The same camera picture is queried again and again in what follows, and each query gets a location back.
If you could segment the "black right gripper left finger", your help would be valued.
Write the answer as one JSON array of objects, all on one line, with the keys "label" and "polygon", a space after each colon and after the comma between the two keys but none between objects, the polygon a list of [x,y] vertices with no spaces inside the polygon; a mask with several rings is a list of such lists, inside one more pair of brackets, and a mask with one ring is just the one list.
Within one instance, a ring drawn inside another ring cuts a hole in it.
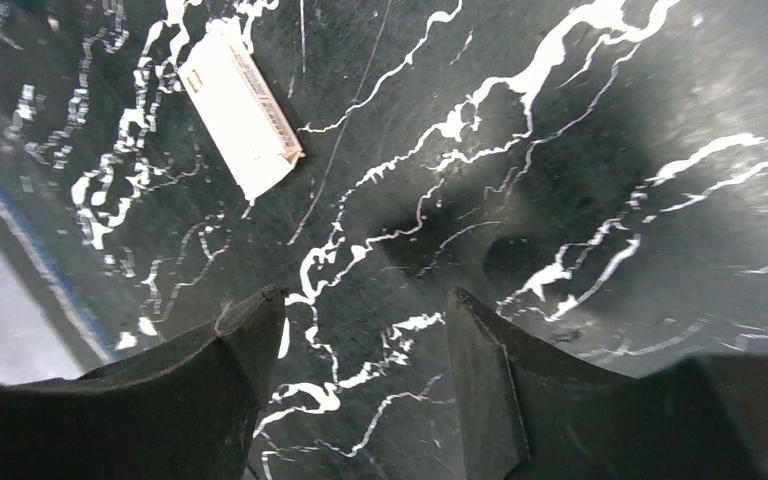
[{"label": "black right gripper left finger", "polygon": [[66,380],[0,384],[0,479],[241,479],[285,321],[270,285],[218,318]]}]

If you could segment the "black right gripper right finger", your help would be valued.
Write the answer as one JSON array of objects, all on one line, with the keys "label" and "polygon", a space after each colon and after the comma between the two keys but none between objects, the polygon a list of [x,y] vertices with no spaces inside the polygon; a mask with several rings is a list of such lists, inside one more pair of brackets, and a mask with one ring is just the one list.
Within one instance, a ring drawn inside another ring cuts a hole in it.
[{"label": "black right gripper right finger", "polygon": [[634,378],[462,288],[445,323],[470,479],[768,479],[768,355],[694,355]]}]

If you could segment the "white staples box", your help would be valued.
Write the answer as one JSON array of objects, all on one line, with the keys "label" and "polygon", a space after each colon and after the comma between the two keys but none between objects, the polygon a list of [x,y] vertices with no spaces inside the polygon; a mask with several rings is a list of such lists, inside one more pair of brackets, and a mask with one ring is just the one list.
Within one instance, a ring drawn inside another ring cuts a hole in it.
[{"label": "white staples box", "polygon": [[178,76],[246,201],[294,170],[303,147],[237,22],[209,23]]}]

